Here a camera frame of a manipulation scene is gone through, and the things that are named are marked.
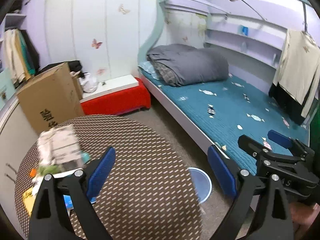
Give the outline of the person's right hand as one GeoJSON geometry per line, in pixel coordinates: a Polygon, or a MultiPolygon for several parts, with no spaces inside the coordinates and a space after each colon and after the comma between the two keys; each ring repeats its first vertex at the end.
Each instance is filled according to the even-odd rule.
{"type": "Polygon", "coordinates": [[[310,228],[319,214],[319,205],[307,206],[303,203],[292,202],[290,203],[290,212],[293,222],[300,225],[299,231],[302,235],[310,228]]]}

